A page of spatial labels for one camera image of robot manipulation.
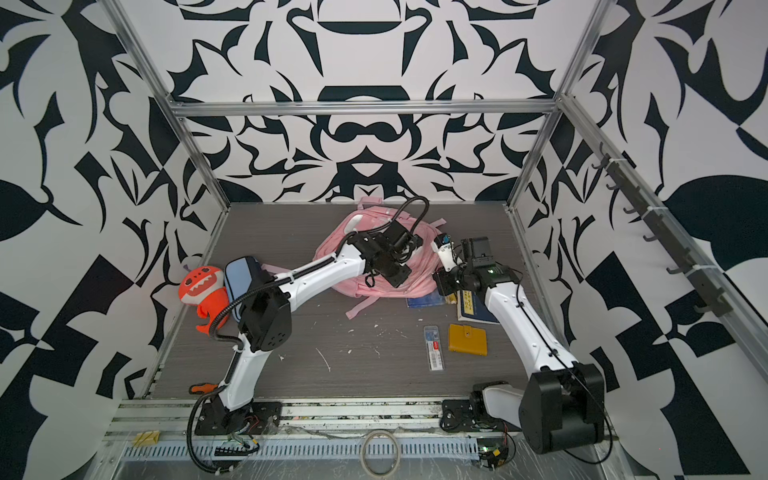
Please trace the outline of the pink student backpack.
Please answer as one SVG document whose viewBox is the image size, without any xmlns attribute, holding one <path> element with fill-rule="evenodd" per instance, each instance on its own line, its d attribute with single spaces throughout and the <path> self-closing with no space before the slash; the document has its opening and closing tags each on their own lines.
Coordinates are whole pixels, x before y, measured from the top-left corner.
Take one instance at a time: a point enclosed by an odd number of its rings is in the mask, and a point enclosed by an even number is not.
<svg viewBox="0 0 768 480">
<path fill-rule="evenodd" d="M 442 266 L 434 241 L 442 235 L 444 219 L 428 223 L 404 207 L 389 208 L 377 197 L 365 197 L 316 250 L 314 261 L 292 271 L 262 266 L 277 277 L 293 281 L 309 297 L 332 288 L 363 301 L 347 313 L 354 318 L 380 298 L 422 298 L 437 289 L 433 274 Z"/>
</svg>

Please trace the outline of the blue animal farm book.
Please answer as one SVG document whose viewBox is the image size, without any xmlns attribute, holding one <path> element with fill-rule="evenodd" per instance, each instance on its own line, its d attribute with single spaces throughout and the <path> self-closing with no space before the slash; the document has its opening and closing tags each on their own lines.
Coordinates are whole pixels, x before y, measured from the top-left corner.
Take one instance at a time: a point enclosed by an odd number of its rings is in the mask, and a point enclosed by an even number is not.
<svg viewBox="0 0 768 480">
<path fill-rule="evenodd" d="M 411 309 L 422 309 L 442 306 L 446 304 L 444 296 L 440 295 L 437 290 L 418 298 L 407 298 L 406 304 Z"/>
</svg>

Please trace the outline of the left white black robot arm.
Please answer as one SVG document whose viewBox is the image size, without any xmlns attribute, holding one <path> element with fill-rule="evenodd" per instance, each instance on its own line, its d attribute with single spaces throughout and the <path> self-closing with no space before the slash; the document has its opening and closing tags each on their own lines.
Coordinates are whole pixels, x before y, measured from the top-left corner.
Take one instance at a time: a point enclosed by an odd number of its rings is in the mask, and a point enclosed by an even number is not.
<svg viewBox="0 0 768 480">
<path fill-rule="evenodd" d="M 204 418 L 213 421 L 219 432 L 239 429 L 269 355 L 292 333 L 293 312 L 320 293 L 359 276 L 381 277 L 392 287 L 402 286 L 411 274 L 407 262 L 423 244 L 413 227 L 392 220 L 345 234 L 330 254 L 297 270 L 276 276 L 255 270 L 250 289 L 228 300 L 211 323 L 209 335 L 232 343 L 234 354 L 224 379 L 200 397 Z"/>
</svg>

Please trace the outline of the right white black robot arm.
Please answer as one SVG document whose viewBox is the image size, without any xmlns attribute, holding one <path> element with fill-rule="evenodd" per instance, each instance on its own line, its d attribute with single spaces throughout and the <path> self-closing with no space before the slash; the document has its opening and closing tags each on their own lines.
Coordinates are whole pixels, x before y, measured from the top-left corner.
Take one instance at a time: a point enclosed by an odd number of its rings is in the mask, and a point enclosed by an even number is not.
<svg viewBox="0 0 768 480">
<path fill-rule="evenodd" d="M 531 306 L 521 272 L 496 261 L 486 237 L 464 239 L 456 247 L 441 234 L 432 249 L 440 260 L 433 275 L 438 292 L 475 294 L 503 328 L 528 376 L 524 389 L 482 386 L 484 412 L 519 428 L 538 454 L 570 453 L 605 441 L 603 375 L 557 340 Z"/>
</svg>

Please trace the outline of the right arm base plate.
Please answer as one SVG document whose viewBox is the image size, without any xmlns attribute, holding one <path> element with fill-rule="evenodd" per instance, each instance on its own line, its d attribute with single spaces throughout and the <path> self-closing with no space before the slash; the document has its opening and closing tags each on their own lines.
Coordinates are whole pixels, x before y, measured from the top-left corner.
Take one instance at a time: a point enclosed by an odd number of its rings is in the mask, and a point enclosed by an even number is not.
<svg viewBox="0 0 768 480">
<path fill-rule="evenodd" d="M 475 409 L 472 402 L 466 399 L 445 399 L 441 402 L 439 428 L 448 433 L 521 431 L 519 427 Z"/>
</svg>

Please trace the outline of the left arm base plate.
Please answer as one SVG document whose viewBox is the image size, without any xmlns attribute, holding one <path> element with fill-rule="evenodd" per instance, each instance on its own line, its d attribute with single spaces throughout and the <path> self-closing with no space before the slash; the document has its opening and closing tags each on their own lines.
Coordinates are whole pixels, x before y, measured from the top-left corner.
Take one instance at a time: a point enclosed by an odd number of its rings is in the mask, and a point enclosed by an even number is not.
<svg viewBox="0 0 768 480">
<path fill-rule="evenodd" d="M 194 434 L 223 436 L 227 434 L 262 435 L 280 425 L 281 402 L 252 402 L 234 411 L 227 410 L 218 398 L 203 402 L 196 414 Z"/>
</svg>

